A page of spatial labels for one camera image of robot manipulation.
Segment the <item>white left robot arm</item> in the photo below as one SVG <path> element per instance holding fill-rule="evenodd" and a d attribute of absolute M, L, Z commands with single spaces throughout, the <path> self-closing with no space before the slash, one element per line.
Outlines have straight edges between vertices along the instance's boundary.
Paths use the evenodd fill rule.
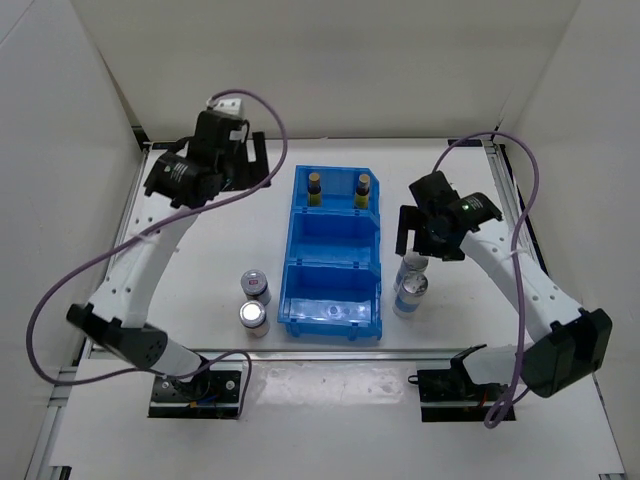
<path fill-rule="evenodd" d="M 104 282 L 85 305 L 74 304 L 68 321 L 95 343 L 132 366 L 175 379 L 188 400 L 206 395 L 204 358 L 171 340 L 147 321 L 164 271 L 199 208 L 225 192 L 249 192 L 269 174 L 263 154 L 250 161 L 250 123 L 238 98 L 202 111 L 195 132 L 161 154 L 143 184 L 144 197 L 132 244 L 114 260 Z"/>

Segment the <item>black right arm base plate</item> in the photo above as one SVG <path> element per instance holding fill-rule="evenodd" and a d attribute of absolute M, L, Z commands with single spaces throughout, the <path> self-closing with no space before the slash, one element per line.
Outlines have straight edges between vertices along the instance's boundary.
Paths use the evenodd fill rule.
<path fill-rule="evenodd" d="M 483 423 L 506 384 L 475 384 L 451 367 L 418 367 L 407 377 L 419 395 L 423 423 Z"/>

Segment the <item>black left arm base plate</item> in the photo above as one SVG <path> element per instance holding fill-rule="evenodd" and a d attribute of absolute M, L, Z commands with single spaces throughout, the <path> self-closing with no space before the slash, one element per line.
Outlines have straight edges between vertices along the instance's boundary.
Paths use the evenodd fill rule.
<path fill-rule="evenodd" d="M 152 419 L 238 419 L 246 378 L 244 362 L 223 362 L 185 383 L 155 377 L 148 414 Z"/>

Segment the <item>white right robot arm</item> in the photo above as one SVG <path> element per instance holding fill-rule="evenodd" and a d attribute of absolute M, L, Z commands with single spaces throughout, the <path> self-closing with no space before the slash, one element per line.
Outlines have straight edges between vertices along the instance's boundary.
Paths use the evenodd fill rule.
<path fill-rule="evenodd" d="M 413 250 L 443 261 L 471 258 L 516 309 L 527 339 L 515 346 L 470 347 L 445 373 L 452 393 L 470 400 L 485 386 L 523 383 L 548 398 L 599 370 L 612 331 L 601 309 L 586 310 L 527 254 L 483 193 L 460 196 L 437 171 L 409 186 L 415 203 L 400 208 L 396 252 Z"/>

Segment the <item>blue label shaker silver lid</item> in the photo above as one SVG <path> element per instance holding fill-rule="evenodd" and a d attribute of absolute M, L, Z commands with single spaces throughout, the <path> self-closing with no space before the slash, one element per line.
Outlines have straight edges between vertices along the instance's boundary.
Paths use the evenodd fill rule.
<path fill-rule="evenodd" d="M 400 266 L 397 270 L 394 290 L 397 291 L 402 284 L 404 278 L 413 272 L 424 272 L 429 264 L 429 258 L 423 256 L 413 250 L 408 250 L 402 257 Z"/>

